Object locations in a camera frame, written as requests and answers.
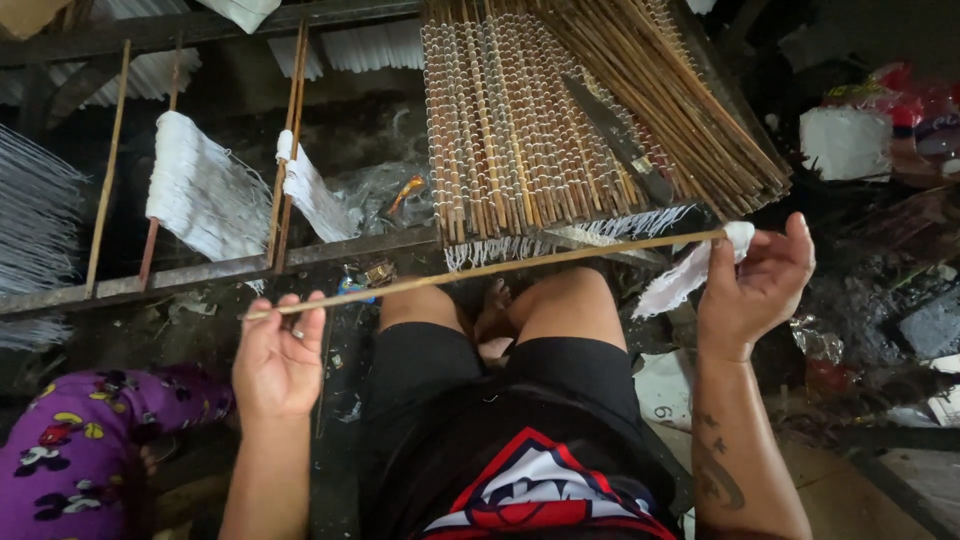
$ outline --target bundle of bamboo sticks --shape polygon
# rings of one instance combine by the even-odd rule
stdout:
[[[525,9],[426,4],[423,47],[437,224],[447,245],[626,216],[646,199],[561,75],[611,95]],[[648,160],[666,156],[623,108]]]
[[[531,0],[537,17],[646,125],[670,157],[675,192],[724,220],[789,188],[786,175],[717,103],[680,41],[668,0]]]

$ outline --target person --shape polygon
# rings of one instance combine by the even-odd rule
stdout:
[[[786,234],[757,232],[738,269],[733,257],[728,240],[714,241],[699,306],[697,537],[809,539],[750,362],[813,272],[803,216],[789,218]],[[512,302],[498,282],[488,300],[483,328],[471,329],[439,288],[383,299],[361,412],[362,536],[677,537],[668,511],[675,486],[638,428],[631,362],[603,277],[562,272]],[[261,299],[251,309],[271,307]],[[505,324],[516,346],[489,375],[471,338]],[[276,311],[243,324],[234,365],[243,442],[224,540],[307,533],[308,414],[323,378],[324,312],[281,326]]]
[[[232,411],[230,385],[196,363],[54,380],[0,448],[0,537],[142,537],[149,524],[127,519],[142,492],[141,461],[150,473],[175,449],[161,435]]]

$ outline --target forearm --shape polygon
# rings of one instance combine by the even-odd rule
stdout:
[[[222,540],[303,540],[310,500],[310,420],[244,427]]]
[[[711,531],[808,539],[810,525],[767,420],[750,351],[700,349],[693,394],[697,523]]]

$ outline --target knife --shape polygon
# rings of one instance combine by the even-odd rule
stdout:
[[[673,186],[646,159],[646,152],[636,145],[633,136],[630,135],[630,128],[586,86],[567,75],[562,77],[574,101],[583,109],[593,127],[607,141],[607,146],[613,155],[647,194],[647,198],[662,208],[671,206]]]

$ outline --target hand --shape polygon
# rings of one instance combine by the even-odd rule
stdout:
[[[315,291],[310,300],[323,297],[322,292]],[[297,295],[288,294],[277,305],[299,302]],[[250,312],[271,308],[269,300],[259,298],[251,304]],[[244,430],[309,417],[324,376],[320,346],[325,320],[323,309],[302,313],[294,325],[294,329],[303,332],[302,339],[280,327],[277,311],[266,319],[243,322],[240,348],[233,364],[233,390]]]
[[[698,314],[702,349],[753,346],[797,310],[816,266],[804,216],[790,216],[786,236],[757,231],[739,274],[733,261],[730,241],[715,240]]]

